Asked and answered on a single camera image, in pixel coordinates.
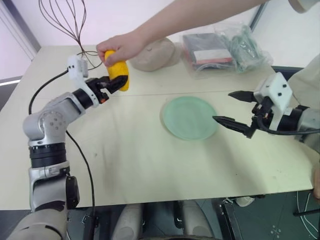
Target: beige hat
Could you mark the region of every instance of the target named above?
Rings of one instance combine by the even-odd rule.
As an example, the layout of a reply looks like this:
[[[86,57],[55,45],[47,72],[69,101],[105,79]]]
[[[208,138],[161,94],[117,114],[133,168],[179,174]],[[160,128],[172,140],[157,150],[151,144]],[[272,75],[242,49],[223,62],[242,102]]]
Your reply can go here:
[[[175,65],[181,55],[181,49],[168,38],[147,45],[130,63],[135,69],[152,72],[160,68]]]

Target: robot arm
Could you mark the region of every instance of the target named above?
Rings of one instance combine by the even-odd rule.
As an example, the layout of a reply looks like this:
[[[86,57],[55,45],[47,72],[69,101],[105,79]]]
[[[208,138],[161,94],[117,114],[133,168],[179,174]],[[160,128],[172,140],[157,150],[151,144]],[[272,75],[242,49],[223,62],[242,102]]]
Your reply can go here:
[[[50,101],[23,123],[23,130],[29,138],[32,213],[20,221],[9,240],[65,238],[68,210],[75,208],[80,200],[77,179],[70,175],[70,164],[66,158],[67,127],[84,115],[89,107],[96,107],[109,99],[105,92],[101,92],[102,89],[112,94],[128,80],[128,75],[118,74],[113,80],[104,76],[84,81],[88,76],[86,69],[83,60],[72,56],[68,60],[69,76],[80,88]]]
[[[224,127],[252,138],[256,130],[274,135],[293,135],[312,149],[320,152],[320,110],[307,106],[289,107],[292,90],[283,75],[278,72],[252,91],[235,91],[229,96],[243,101],[256,102],[250,126],[226,116],[213,116]]]

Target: white wall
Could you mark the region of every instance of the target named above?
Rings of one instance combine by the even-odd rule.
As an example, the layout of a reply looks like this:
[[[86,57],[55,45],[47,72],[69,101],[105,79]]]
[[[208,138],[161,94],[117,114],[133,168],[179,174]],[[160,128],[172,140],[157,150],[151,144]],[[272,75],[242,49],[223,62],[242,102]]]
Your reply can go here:
[[[217,22],[216,25],[220,24],[220,23],[227,23],[227,24],[246,24],[248,26],[250,26],[254,16],[257,13],[258,10],[258,6],[257,7],[253,7],[247,11],[244,11],[238,15],[229,17],[223,21]],[[214,28],[212,25],[208,25],[208,26],[203,26],[203,27],[198,27],[198,28],[194,28],[192,30],[187,30],[186,32],[190,32],[190,33],[200,33],[201,31],[204,31],[205,33],[207,33],[208,31],[214,31]],[[176,34],[173,34],[171,36],[169,36],[171,41],[174,42],[179,42],[181,40],[181,32],[178,32]]]
[[[22,76],[30,63],[28,55],[0,19],[0,80]]]
[[[271,0],[253,36],[273,65],[304,68],[320,53],[320,4],[299,14],[288,0]]]
[[[95,45],[114,35],[129,32],[173,0],[86,0],[87,19],[82,32],[82,43]],[[80,0],[74,1],[81,10]],[[13,0],[23,19],[39,41],[46,45],[75,45],[75,41],[50,26],[42,17],[37,0]],[[257,8],[232,17],[231,21],[250,24]]]

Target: human hand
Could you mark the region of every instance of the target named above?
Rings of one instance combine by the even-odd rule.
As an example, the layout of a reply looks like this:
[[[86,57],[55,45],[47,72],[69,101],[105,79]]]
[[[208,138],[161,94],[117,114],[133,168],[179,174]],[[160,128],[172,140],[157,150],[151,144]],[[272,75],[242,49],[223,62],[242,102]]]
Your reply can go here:
[[[117,62],[126,61],[135,57],[144,49],[145,45],[139,34],[132,31],[100,42],[96,46],[96,51],[98,52],[101,62],[103,62],[106,67],[110,67]],[[107,50],[114,50],[115,53],[105,59],[105,52]]]

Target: yellow object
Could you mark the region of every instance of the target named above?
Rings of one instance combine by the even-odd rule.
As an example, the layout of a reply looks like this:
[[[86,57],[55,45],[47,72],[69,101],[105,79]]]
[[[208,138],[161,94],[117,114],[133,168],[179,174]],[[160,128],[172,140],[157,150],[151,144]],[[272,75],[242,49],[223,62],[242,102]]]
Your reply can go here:
[[[115,53],[115,51],[113,50],[106,51],[104,54],[104,59],[106,60],[107,57],[109,57],[113,53]],[[125,61],[119,61],[115,63],[113,66],[107,67],[106,69],[109,73],[109,78],[111,81],[115,79],[117,76],[128,76],[128,80],[126,81],[125,85],[119,90],[124,92],[129,89],[129,71]]]

